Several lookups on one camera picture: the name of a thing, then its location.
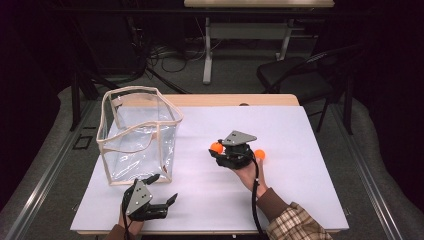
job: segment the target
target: clear plastic bag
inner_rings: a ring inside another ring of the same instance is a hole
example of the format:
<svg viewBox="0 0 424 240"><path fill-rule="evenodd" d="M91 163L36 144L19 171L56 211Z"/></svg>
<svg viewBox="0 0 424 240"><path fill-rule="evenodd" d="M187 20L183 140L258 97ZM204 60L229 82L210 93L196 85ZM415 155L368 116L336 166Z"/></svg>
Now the clear plastic bag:
<svg viewBox="0 0 424 240"><path fill-rule="evenodd" d="M157 182L171 182L175 135L182 119L181 111L156 88L108 91L96 140L109 184L132 184L135 178L158 173Z"/></svg>

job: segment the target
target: black chair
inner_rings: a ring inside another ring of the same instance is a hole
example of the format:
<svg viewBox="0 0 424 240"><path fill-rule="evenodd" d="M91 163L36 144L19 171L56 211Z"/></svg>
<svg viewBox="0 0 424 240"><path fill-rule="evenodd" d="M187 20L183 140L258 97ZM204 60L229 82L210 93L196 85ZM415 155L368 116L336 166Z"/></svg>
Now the black chair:
<svg viewBox="0 0 424 240"><path fill-rule="evenodd" d="M351 111L353 75L361 64L363 45L355 44L316 54L308 59L291 57L263 64L256 75L265 90L262 93L294 94L301 106L325 99L316 129L321 130L325 112L330 103L338 102L345 93L345 113ZM350 113L345 114L345 124L349 134Z"/></svg>

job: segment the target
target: plaid sleeve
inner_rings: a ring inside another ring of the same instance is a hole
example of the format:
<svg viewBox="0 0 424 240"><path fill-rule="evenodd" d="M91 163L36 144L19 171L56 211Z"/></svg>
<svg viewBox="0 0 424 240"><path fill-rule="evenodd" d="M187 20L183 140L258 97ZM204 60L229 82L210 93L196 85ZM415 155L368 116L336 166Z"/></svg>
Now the plaid sleeve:
<svg viewBox="0 0 424 240"><path fill-rule="evenodd" d="M267 228L271 240L321 240L332 239L305 209L297 203L290 204Z"/></svg>

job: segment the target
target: dark background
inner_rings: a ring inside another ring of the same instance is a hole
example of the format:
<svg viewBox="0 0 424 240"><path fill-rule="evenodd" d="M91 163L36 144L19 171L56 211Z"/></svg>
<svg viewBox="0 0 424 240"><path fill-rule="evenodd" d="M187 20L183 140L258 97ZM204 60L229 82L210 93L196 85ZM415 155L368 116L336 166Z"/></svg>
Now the dark background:
<svg viewBox="0 0 424 240"><path fill-rule="evenodd" d="M107 2L111 6L119 5ZM160 8L171 2L171 7L183 7L182 1L170 0L148 6ZM357 40L367 43L364 67L355 79L354 97L369 109L388 172L405 195L424 211L424 158L420 140L423 107L419 98L424 80L424 24L419 18L422 10L405 1L335 2L335 8L339 9L372 8L382 13L380 17L353 22L327 21L315 51ZM57 94L71 84L76 67L83 64L102 74L119 71L129 74L143 59L138 59L135 50L128 46L131 36L122 18L103 16L94 20L86 16L77 22L58 21L31 0L2 1L0 11L0 80L6 100L2 101L5 111L0 118L0 208L3 208L47 136L60 107ZM101 21L104 28L94 31L90 21ZM169 22L173 25L166 29ZM150 25L153 29L150 34L176 49L183 49L181 40L192 34L193 26L187 26L183 19L170 16L158 18L154 23L157 25ZM109 31L119 31L121 37L108 38ZM90 49L85 41L90 41L96 49ZM97 56L107 52L104 49L111 50L114 58Z"/></svg>

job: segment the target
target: gray carpet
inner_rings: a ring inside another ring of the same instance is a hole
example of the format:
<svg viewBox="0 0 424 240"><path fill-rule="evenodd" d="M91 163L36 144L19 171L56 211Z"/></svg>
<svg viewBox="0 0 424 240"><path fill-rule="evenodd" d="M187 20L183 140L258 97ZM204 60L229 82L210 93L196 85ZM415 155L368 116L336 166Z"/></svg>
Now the gray carpet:
<svg viewBox="0 0 424 240"><path fill-rule="evenodd" d="M293 55L307 55L311 49L310 40L292 41L289 53ZM275 42L243 42L243 45L222 44L214 51L212 71L212 84L205 86L202 83L203 61L190 61L178 73L169 73L165 70L175 70L183 66L183 62L175 59L166 59L155 65L154 69L163 77L172 80L177 85L193 93L259 93L262 89L256 79L256 67L264 62L274 60L274 54L280 47ZM156 78L149 74L141 79L124 85L144 85L159 88L162 93L174 93ZM98 86L100 92L106 88ZM12 196L11 201L0 214L0 239L5 239L10 228L19 217L21 210L29 199L32 191L37 186L42 174L47 167L57 158L62 143L66 141L71 126L70 91L66 89L60 95L62 108L55 126L49 137L28 170L25 179ZM94 236L81 236L69 230L75 211L74 206L81 200L91 176L91 171L98 157L98 148L95 142L100 110L99 102L94 110L84 117L80 132L76 135L91 136L91 143L83 149L87 138L83 138L76 145L73 141L70 149L64 156L64 164L58 172L57 178L48 195L44 199L38 213L28 225L24 239L94 239ZM314 111L320 103L305 106L305 109ZM363 179L358 174L357 165L351 154L351 147L343 138L344 129L337 124L338 106L333 106L329 111L321 133L316 134L317 141L323 154L325 163L330 172L336 192L342 207L348 209L347 220L350 229L334 235L335 239L387 239L386 233L378 218L369 195L364 188ZM311 125L317 124L319 116L310 118ZM404 239L424 239L422 226L424 218L401 193L393 179L387 174L381 161L378 141L369 120L367 110L357 101L353 108L354 140L366 159L373 178L380 189L392 216L399 227ZM145 236L143 239L225 239L231 236L180 236L160 237ZM237 238L250 239L252 236L238 236Z"/></svg>

